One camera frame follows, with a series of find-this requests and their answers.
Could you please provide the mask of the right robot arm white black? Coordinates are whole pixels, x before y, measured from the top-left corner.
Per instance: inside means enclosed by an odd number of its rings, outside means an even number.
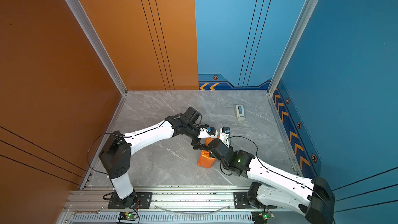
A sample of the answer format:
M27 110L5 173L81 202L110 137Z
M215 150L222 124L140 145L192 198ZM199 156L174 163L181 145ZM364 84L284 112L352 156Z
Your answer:
M202 148L230 174L253 180L246 193L250 206L261 209L275 206L295 211L311 224L335 223L335 196L325 179L285 172L251 153L233 150L220 139L213 139Z

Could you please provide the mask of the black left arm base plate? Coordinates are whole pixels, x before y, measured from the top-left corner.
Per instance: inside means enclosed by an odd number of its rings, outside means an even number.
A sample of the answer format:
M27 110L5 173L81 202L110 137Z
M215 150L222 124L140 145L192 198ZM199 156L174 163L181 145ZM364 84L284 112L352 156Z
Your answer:
M108 209L150 209L152 201L152 192L134 192L125 199L120 199L115 191L109 198L107 196L108 194L104 195L103 199L108 201Z

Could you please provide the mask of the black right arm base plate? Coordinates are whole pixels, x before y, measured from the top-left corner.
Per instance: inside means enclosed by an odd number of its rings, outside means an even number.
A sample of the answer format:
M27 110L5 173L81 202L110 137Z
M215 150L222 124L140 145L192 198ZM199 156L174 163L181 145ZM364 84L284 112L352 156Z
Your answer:
M236 209L258 208L276 209L275 205L264 205L257 198L248 196L247 192L234 192L234 206Z

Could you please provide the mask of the yellow wrapping paper sheet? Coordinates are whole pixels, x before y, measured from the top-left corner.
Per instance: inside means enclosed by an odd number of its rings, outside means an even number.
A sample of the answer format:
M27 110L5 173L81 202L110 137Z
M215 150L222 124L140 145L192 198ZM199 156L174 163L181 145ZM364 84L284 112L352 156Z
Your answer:
M210 169L214 162L216 161L216 158L210 156L210 152L208 150L202 150L200 157L198 159L198 166Z

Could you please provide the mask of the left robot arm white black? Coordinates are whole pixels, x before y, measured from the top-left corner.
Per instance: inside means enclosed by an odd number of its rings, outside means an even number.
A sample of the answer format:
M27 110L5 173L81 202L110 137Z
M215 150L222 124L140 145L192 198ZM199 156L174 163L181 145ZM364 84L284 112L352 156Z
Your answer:
M99 159L120 200L134 193L134 187L128 175L131 157L147 146L177 135L191 138L197 146L200 145L201 139L216 138L218 131L208 125L196 126L173 117L139 131L125 134L116 131L110 134L99 153Z

